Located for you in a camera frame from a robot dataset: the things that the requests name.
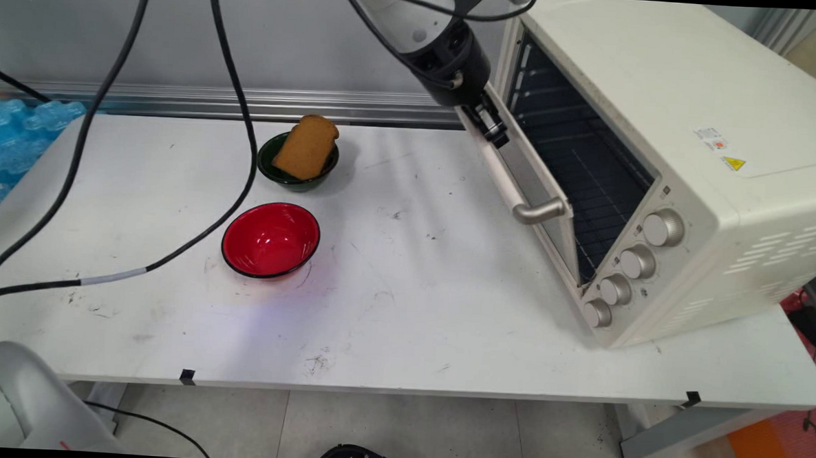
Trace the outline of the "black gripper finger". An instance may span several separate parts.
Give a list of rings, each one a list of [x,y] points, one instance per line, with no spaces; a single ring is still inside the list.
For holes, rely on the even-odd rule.
[[[463,112],[470,122],[475,125],[476,131],[491,145],[502,145],[503,121],[498,116],[495,106],[491,102],[486,104],[463,106]]]
[[[492,91],[484,88],[482,92],[481,132],[487,142],[490,142],[499,151],[507,142],[507,126],[501,117],[497,104],[493,100]]]

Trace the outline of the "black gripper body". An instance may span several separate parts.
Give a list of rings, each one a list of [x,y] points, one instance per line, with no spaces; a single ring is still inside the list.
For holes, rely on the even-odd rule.
[[[432,41],[402,54],[436,104],[474,109],[482,103],[491,64],[469,24],[452,20]]]

